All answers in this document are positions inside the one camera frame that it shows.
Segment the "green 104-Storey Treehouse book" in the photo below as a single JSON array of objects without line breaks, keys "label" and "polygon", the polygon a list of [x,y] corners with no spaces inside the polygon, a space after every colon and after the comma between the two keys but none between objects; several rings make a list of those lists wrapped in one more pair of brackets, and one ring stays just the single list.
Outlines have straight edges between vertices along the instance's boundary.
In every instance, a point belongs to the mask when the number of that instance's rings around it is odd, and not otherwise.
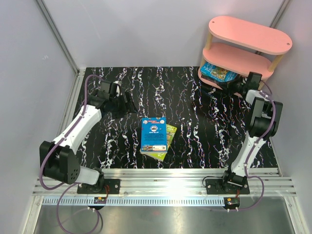
[{"label": "green 104-Storey Treehouse book", "polygon": [[219,80],[216,77],[214,77],[214,76],[209,76],[209,77],[211,77],[211,78],[213,78],[213,79],[215,79],[215,80],[217,80],[219,82]]}]

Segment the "blue 26-Storey Treehouse book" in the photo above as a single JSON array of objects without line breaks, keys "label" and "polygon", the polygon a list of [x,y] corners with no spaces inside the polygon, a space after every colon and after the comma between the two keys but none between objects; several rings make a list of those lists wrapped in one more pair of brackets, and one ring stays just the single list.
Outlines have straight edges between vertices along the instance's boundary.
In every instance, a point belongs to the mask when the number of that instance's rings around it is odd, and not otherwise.
[{"label": "blue 26-Storey Treehouse book", "polygon": [[201,68],[201,73],[205,73],[208,76],[214,76],[216,77],[219,82],[227,82],[230,80],[233,80],[237,77],[237,73],[226,70],[224,68],[215,66],[213,64],[210,64],[206,62]]}]

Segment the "blue back-cover book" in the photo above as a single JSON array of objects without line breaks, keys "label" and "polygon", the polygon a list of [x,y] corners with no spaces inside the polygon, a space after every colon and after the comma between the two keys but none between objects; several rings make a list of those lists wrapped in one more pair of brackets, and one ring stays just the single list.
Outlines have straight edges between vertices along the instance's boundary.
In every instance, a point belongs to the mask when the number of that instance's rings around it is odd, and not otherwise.
[{"label": "blue back-cover book", "polygon": [[165,117],[142,118],[140,150],[142,153],[162,153],[167,151]]}]

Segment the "pink three-tier shelf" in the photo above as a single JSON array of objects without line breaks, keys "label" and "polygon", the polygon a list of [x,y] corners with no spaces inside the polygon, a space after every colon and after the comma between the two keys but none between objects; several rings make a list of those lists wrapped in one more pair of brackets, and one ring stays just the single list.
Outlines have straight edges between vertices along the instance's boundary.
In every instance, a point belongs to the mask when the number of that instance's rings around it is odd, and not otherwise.
[{"label": "pink three-tier shelf", "polygon": [[208,24],[202,62],[248,76],[262,75],[267,81],[293,42],[284,32],[231,16],[217,16]]}]

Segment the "lime green book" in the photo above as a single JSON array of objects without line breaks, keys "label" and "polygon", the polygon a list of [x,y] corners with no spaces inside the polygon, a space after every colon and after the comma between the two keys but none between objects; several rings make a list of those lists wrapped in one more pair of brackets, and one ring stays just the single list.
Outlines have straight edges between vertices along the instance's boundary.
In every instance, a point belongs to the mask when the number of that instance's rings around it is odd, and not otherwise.
[{"label": "lime green book", "polygon": [[163,161],[176,131],[177,128],[169,124],[166,125],[166,130],[164,127],[157,128],[156,126],[152,126],[149,131],[143,130],[140,152],[143,155]]}]

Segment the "Tale of Two Cities book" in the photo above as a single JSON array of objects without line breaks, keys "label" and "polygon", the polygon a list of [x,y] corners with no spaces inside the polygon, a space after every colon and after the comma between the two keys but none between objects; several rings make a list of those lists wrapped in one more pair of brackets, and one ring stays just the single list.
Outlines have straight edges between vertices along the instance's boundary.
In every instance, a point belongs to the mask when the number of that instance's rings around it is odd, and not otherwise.
[{"label": "Tale of Two Cities book", "polygon": [[211,77],[209,77],[209,76],[206,76],[206,75],[201,75],[201,78],[202,78],[202,79],[205,79],[205,80],[208,80],[208,81],[210,81],[210,82],[213,82],[213,83],[218,83],[217,80],[215,80],[215,79],[213,79],[213,78],[211,78]]}]

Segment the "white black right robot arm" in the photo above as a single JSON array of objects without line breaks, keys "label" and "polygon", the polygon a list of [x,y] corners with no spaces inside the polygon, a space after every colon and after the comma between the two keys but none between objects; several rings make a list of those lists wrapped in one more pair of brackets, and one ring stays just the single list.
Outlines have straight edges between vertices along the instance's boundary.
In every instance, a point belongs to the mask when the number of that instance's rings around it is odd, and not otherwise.
[{"label": "white black right robot arm", "polygon": [[281,119],[283,103],[272,99],[272,92],[259,90],[262,75],[249,72],[247,80],[229,81],[222,87],[226,91],[239,93],[251,105],[245,121],[246,135],[238,156],[224,172],[221,189],[236,193],[248,187],[249,169],[261,147],[273,137]]}]

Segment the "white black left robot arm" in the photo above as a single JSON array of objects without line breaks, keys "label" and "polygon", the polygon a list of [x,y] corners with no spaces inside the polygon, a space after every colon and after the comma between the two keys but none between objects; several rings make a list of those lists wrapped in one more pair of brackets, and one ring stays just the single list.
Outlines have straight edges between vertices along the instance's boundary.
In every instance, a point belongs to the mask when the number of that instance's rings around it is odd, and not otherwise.
[{"label": "white black left robot arm", "polygon": [[95,194],[101,193],[107,187],[103,172],[99,168],[81,166],[76,157],[78,148],[104,116],[118,119],[136,112],[130,93],[123,91],[119,81],[101,82],[100,89],[85,95],[81,110],[69,126],[53,141],[44,141],[40,145],[41,186],[50,189],[43,182],[43,177],[48,177],[59,181],[61,185],[78,184]]}]

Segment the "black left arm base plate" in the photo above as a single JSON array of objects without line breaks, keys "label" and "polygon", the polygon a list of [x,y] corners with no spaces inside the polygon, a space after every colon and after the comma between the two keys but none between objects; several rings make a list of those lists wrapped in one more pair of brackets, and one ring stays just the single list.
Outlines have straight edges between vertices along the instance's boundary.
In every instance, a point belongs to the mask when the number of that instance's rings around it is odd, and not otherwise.
[{"label": "black left arm base plate", "polygon": [[82,186],[78,186],[77,193],[78,194],[119,194],[120,190],[120,179],[107,179],[107,178],[99,178],[98,182],[94,185],[89,185],[83,183]]}]

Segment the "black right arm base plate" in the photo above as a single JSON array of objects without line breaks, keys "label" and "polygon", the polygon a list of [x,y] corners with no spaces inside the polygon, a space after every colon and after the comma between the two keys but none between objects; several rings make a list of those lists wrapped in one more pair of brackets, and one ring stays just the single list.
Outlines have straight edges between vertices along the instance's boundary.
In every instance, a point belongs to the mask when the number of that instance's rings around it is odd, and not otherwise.
[{"label": "black right arm base plate", "polygon": [[230,183],[223,184],[222,179],[218,178],[207,178],[204,180],[204,185],[206,188],[206,193],[208,195],[249,195],[249,186],[239,187]]}]

